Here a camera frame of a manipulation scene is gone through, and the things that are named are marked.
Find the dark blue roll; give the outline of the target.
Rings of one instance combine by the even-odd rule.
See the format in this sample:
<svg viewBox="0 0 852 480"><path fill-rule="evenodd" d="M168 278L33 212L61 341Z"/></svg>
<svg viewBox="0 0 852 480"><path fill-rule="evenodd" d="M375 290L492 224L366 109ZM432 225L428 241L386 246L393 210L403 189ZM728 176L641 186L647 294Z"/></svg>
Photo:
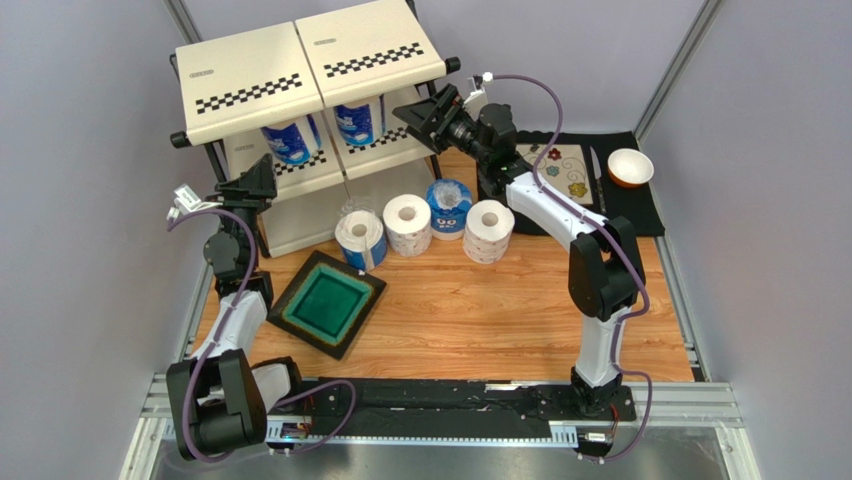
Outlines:
<svg viewBox="0 0 852 480"><path fill-rule="evenodd" d="M386 133L384 95L337 105L332 111L341 138L350 146L371 145Z"/></svg>
<svg viewBox="0 0 852 480"><path fill-rule="evenodd" d="M272 154L287 165L302 165L322 147L322 140L311 114L261 128Z"/></svg>

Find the white floral paper roll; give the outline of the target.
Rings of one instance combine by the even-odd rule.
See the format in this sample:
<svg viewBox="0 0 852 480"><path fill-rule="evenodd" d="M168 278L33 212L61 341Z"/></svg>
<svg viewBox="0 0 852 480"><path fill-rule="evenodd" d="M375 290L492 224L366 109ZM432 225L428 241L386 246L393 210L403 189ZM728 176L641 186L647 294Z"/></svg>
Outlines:
<svg viewBox="0 0 852 480"><path fill-rule="evenodd" d="M382 218L391 248L403 257L423 254L431 244L431 209L421 197L403 194L384 207Z"/></svg>

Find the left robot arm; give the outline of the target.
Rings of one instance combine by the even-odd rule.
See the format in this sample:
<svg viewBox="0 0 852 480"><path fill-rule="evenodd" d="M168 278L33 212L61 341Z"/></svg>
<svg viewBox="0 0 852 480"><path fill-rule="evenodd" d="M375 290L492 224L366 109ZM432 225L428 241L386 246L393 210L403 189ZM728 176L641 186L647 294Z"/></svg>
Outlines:
<svg viewBox="0 0 852 480"><path fill-rule="evenodd" d="M266 439L267 414L291 390L290 358L253 368L248 356L274 297L271 276L258 267L257 218L277 195L274 159L265 154L239 177L201 199L187 185L174 192L167 228L204 215L220 224L203 246L212 268L219 313L189 359L166 373L180 455L213 463Z"/></svg>

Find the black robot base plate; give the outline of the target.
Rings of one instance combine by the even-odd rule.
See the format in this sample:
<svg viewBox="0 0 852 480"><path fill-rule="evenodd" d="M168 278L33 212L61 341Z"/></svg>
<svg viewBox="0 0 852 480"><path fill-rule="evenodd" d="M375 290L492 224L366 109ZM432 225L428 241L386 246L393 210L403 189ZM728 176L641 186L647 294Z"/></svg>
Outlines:
<svg viewBox="0 0 852 480"><path fill-rule="evenodd" d="M490 384L463 380L354 378L349 386L305 380L321 390L271 411L293 428L335 438L527 440L550 437L553 422L590 423L605 431L637 420L632 393L619 387L599 407L586 407L569 384Z"/></svg>

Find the white red-floral paper roll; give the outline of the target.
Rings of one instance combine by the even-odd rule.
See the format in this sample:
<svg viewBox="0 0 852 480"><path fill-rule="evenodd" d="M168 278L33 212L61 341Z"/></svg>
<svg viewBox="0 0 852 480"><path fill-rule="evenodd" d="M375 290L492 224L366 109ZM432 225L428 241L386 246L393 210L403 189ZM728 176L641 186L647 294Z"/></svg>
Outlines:
<svg viewBox="0 0 852 480"><path fill-rule="evenodd" d="M512 211L496 200L482 200L467 213L463 250L474 262L493 264L506 253L515 226Z"/></svg>

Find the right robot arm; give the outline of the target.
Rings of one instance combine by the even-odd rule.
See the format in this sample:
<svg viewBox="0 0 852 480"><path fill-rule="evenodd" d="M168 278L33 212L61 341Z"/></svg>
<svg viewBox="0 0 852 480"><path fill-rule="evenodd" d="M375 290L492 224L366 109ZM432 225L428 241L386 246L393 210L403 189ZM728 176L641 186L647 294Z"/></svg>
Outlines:
<svg viewBox="0 0 852 480"><path fill-rule="evenodd" d="M407 132L435 153L454 147L477 165L483 194L501 200L556 239L569 254L568 288L583 319L570 401L584 416L615 404L624 321L645 280L633 225L607 219L551 189L517 151L510 106L490 103L472 116L454 86L393 109Z"/></svg>

